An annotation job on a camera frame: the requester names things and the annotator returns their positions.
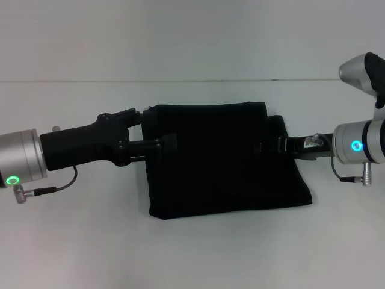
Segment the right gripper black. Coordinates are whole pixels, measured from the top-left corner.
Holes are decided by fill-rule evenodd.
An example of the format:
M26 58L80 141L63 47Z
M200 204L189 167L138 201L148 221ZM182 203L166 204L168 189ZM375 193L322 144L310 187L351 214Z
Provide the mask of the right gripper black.
M330 157L333 134L318 134L321 144L306 144L307 137L265 138L257 144L257 155L289 155L293 159L313 161L317 158Z

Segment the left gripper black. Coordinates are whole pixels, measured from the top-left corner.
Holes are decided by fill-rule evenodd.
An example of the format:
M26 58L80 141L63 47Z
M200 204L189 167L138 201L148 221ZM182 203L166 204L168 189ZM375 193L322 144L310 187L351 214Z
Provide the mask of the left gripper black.
M90 125L42 134L40 142L46 167L54 171L99 160L110 161L118 167L139 161L161 163L176 155L176 134L129 141L128 132L133 126L157 123L153 107L143 111L130 108L114 114L100 114Z

